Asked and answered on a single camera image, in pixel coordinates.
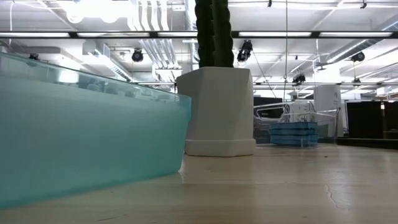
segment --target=white hexagonal planter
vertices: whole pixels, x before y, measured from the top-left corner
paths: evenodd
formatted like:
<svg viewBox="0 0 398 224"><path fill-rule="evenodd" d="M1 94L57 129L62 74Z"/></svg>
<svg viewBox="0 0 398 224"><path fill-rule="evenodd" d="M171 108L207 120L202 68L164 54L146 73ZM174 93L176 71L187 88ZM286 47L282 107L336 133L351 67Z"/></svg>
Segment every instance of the white hexagonal planter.
<svg viewBox="0 0 398 224"><path fill-rule="evenodd" d="M192 97L185 141L190 156L252 155L253 86L249 69L204 67L177 78L178 93Z"/></svg>

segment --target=teal glass panel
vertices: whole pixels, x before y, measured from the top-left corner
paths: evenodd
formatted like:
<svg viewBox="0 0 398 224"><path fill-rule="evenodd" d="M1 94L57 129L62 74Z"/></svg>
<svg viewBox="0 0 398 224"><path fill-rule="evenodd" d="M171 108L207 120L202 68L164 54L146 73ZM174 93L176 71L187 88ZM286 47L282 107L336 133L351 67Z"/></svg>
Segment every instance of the teal glass panel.
<svg viewBox="0 0 398 224"><path fill-rule="evenodd" d="M191 99L0 53L0 207L175 173Z"/></svg>

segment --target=ceiling light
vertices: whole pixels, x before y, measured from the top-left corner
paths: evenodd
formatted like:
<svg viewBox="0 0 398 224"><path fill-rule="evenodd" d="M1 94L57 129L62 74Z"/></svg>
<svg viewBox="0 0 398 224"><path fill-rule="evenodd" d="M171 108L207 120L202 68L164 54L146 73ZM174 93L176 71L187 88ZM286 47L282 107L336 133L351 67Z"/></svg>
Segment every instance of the ceiling light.
<svg viewBox="0 0 398 224"><path fill-rule="evenodd" d="M0 32L0 38L9 37L69 37L67 32Z"/></svg>
<svg viewBox="0 0 398 224"><path fill-rule="evenodd" d="M196 38L198 32L159 32L159 37L191 37Z"/></svg>
<svg viewBox="0 0 398 224"><path fill-rule="evenodd" d="M240 37L309 37L311 32L239 32Z"/></svg>
<svg viewBox="0 0 398 224"><path fill-rule="evenodd" d="M79 37L149 37L147 32L79 32Z"/></svg>
<svg viewBox="0 0 398 224"><path fill-rule="evenodd" d="M389 37L392 32L321 32L320 37Z"/></svg>

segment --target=tall green cactus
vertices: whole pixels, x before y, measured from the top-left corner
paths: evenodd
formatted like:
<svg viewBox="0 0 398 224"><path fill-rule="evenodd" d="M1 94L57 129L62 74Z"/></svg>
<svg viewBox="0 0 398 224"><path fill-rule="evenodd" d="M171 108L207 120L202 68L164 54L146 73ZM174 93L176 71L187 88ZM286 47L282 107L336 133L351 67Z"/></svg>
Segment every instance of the tall green cactus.
<svg viewBox="0 0 398 224"><path fill-rule="evenodd" d="M234 53L232 53L234 42L231 37L230 17L228 0L213 0L215 66L217 67L234 67Z"/></svg>
<svg viewBox="0 0 398 224"><path fill-rule="evenodd" d="M198 29L198 55L200 58L199 67L214 66L214 40L213 24L211 13L211 0L195 0L195 14L197 15Z"/></svg>
<svg viewBox="0 0 398 224"><path fill-rule="evenodd" d="M196 0L199 67L233 67L228 0Z"/></svg>

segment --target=pipe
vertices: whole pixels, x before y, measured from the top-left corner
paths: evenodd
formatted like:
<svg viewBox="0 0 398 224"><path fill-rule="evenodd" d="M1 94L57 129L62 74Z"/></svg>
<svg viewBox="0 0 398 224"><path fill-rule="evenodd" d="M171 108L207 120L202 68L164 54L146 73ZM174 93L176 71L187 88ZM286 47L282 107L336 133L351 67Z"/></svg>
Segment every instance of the pipe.
<svg viewBox="0 0 398 224"><path fill-rule="evenodd" d="M157 22L157 1L156 0L150 0L150 6L152 8L152 14L151 14L151 17L150 17L150 24L152 25L152 27L155 30L160 30L159 23ZM155 52L157 52L157 55L159 56L160 61L163 64L163 67L164 68L169 67L167 65L166 59L164 59L162 49L160 49L160 47L159 47L159 44L162 42L162 40L161 41L159 41L159 40L151 40L151 42L152 42L152 47L154 48Z"/></svg>
<svg viewBox="0 0 398 224"><path fill-rule="evenodd" d="M160 44L162 44L162 47L163 47L164 52L166 54L167 60L169 61L169 65L174 66L174 64L172 63L172 56L171 56L171 54L169 52L169 49L167 48L167 41L165 39L163 39L163 40L160 41Z"/></svg>
<svg viewBox="0 0 398 224"><path fill-rule="evenodd" d="M362 78L362 80L367 80L368 78L375 77L375 76L390 72L391 70L396 69L397 66L398 66L398 62L393 63L391 65L387 65L387 66L377 69L376 71L373 71L373 72L367 72L367 73L364 73L361 75L357 75L356 78Z"/></svg>
<svg viewBox="0 0 398 224"><path fill-rule="evenodd" d="M157 41L157 40L150 40L150 41L152 42L151 47L154 49L154 51L155 51L155 52L157 53L157 55L159 56L160 62L162 62L163 67L164 67L164 68L167 68L167 67L168 67L168 66L167 66L167 62L166 62L166 60L164 59L162 50L159 48L158 41Z"/></svg>
<svg viewBox="0 0 398 224"><path fill-rule="evenodd" d="M159 57L162 54L162 52L159 52L157 50L157 48L154 47L154 45L156 44L154 42L154 40L146 40L146 41L147 41L147 46L148 46L149 50L154 54L154 57L156 58L156 61L158 61L161 64L160 68L167 68L166 61L159 59Z"/></svg>
<svg viewBox="0 0 398 224"><path fill-rule="evenodd" d="M152 62L154 62L158 66L158 68L161 68L162 67L161 63L159 63L155 59L153 52L150 51L150 49L147 46L146 40L140 40L139 43L141 44L142 48L147 52L147 54L148 54L149 58L152 60Z"/></svg>
<svg viewBox="0 0 398 224"><path fill-rule="evenodd" d="M375 30L397 31L398 30L398 15L394 16L393 18L389 19L388 21L377 26ZM355 40L355 41L351 42L350 44L340 48L339 50L337 50L337 51L331 53L329 56L327 56L326 62L327 62L327 64L339 62L348 57L356 55L357 53L361 52L362 50L364 50L370 46L373 46L382 40L383 39Z"/></svg>
<svg viewBox="0 0 398 224"><path fill-rule="evenodd" d="M148 24L148 2L147 0L141 0L142 14L141 14L141 24L144 30L150 30Z"/></svg>
<svg viewBox="0 0 398 224"><path fill-rule="evenodd" d="M167 24L167 0L160 0L161 17L160 24L163 30L169 31L169 25Z"/></svg>
<svg viewBox="0 0 398 224"><path fill-rule="evenodd" d="M139 22L139 3L138 0L130 0L132 13L127 18L127 25L131 30L142 31L143 28Z"/></svg>
<svg viewBox="0 0 398 224"><path fill-rule="evenodd" d="M168 48L169 48L170 55L172 56L172 61L173 61L174 67L178 68L179 65L178 65L178 62L177 62L177 58L175 56L175 51L174 51L172 39L167 39L166 41L169 43L168 44Z"/></svg>
<svg viewBox="0 0 398 224"><path fill-rule="evenodd" d="M61 20L66 26L68 26L71 30L76 31L77 29L74 28L68 21L66 21L64 18L62 18L58 13L54 12L51 8L49 8L46 3L44 3L42 0L36 0L38 3L40 3L43 7L45 7L49 12L51 12L55 17L57 17L59 20Z"/></svg>
<svg viewBox="0 0 398 224"><path fill-rule="evenodd" d="M363 61L362 63L360 63L359 65L352 66L351 68L348 68L348 69L346 69L346 70L340 72L340 74L345 73L345 72L349 72L349 71L354 70L354 69L357 69L357 68L359 68L359 67L362 67L363 65L366 65L366 63L368 63L368 62L371 62L371 61L373 61L373 60L377 60L378 58L383 57L383 56L385 56L385 55L387 55L387 54L389 54L389 53L393 53L393 52L395 52L396 50L398 50L398 47L395 47L395 48L393 48L393 49L391 49L391 50L388 50L387 52L384 52L383 54L380 54L380 55L378 55L378 56L375 56L375 57L373 57L373 58L371 58L371 59L369 59L369 60L365 60L365 61Z"/></svg>
<svg viewBox="0 0 398 224"><path fill-rule="evenodd" d="M184 0L185 5L185 18L186 23L189 30L198 30L197 29L197 17L195 15L195 0ZM199 45L198 43L191 43L191 54L192 54L192 62L196 60L199 62L199 54L198 54Z"/></svg>
<svg viewBox="0 0 398 224"><path fill-rule="evenodd" d="M152 13L150 15L150 24L154 30L160 30L159 24L157 22L157 1L150 0L150 7L152 8Z"/></svg>
<svg viewBox="0 0 398 224"><path fill-rule="evenodd" d="M161 16L162 28L163 30L169 30L169 25L167 23L167 0L160 0L160 8L162 10L162 16ZM178 62L175 56L174 46L171 39L169 40L163 39L161 40L161 44L166 53L167 60L169 60L170 66L178 68Z"/></svg>

